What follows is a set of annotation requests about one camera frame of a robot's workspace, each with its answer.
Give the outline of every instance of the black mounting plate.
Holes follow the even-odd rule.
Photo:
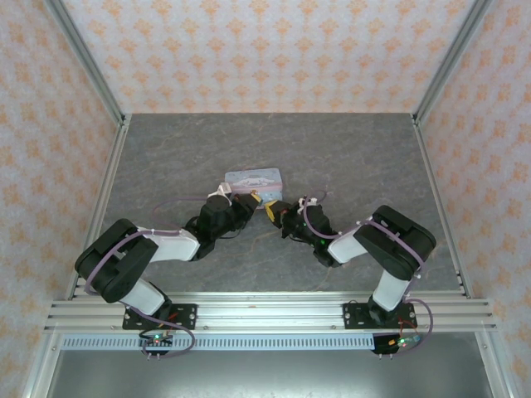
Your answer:
[[[401,325],[398,319],[404,319],[411,322],[417,327],[417,316],[415,307],[411,303],[402,303],[395,310],[395,317],[389,320],[385,325],[379,326],[368,313],[367,303],[346,303],[343,304],[343,322],[345,329],[400,329]],[[407,323],[403,325],[404,329],[413,329]]]
[[[195,329],[197,320],[197,304],[172,304],[170,314],[177,313],[175,318],[169,322],[183,325],[190,330]],[[158,323],[151,322],[146,318],[141,317],[131,309],[125,309],[124,322],[122,323],[124,330],[148,330],[159,328]],[[168,325],[163,325],[159,329],[170,329]]]

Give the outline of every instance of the table surface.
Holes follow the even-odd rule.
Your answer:
[[[324,189],[324,213],[344,231],[387,204],[426,227],[437,247],[415,289],[457,289],[455,268],[426,167],[408,114],[135,114],[105,214],[143,227],[152,209],[174,197],[206,196],[228,171],[277,167],[284,200]],[[159,212],[177,225],[198,215],[200,201]],[[312,249],[280,238],[257,211],[233,240],[198,262],[151,264],[144,277],[165,291],[373,290],[382,268],[362,255],[336,269]]]

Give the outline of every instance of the floral wallpaper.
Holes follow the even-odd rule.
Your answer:
[[[521,396],[529,396],[529,1],[494,0],[423,134],[474,293],[492,299]]]
[[[126,113],[413,112],[473,0],[66,0]]]
[[[22,394],[115,125],[42,0],[0,7],[0,396]]]

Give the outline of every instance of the gray floor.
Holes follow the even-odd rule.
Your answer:
[[[104,227],[129,218],[145,227],[161,201],[214,192],[225,172],[277,167],[284,199],[326,189],[336,230],[388,204],[430,230],[438,247],[416,289],[457,289],[455,270],[408,114],[136,114],[129,127]],[[201,202],[162,218],[184,223]],[[200,262],[165,262],[144,276],[166,291],[372,290],[382,269],[369,255],[327,269],[307,245],[282,240],[257,212],[234,240]]]
[[[62,352],[48,398],[489,398],[473,333],[436,334],[392,361],[369,351]]]

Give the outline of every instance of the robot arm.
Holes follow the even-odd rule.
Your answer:
[[[235,195],[222,184],[209,195],[199,216],[180,231],[147,230],[129,220],[116,221],[76,261],[77,273],[88,279],[95,267],[117,244],[138,234],[103,264],[91,287],[107,302],[121,301],[142,313],[166,319],[171,301],[154,285],[140,278],[148,264],[162,260],[195,261],[208,255],[227,232],[245,228],[261,199],[254,194]]]
[[[282,229],[283,238],[289,236],[311,245],[315,257],[325,266],[338,267],[369,253],[384,269],[368,301],[370,317],[380,326],[393,320],[416,271],[435,249],[435,237],[389,206],[380,206],[367,221],[339,234],[313,198],[306,209],[308,220],[320,234],[331,236],[321,238],[304,222],[303,203],[304,198],[293,205],[275,201],[266,203],[265,208],[273,224]]]

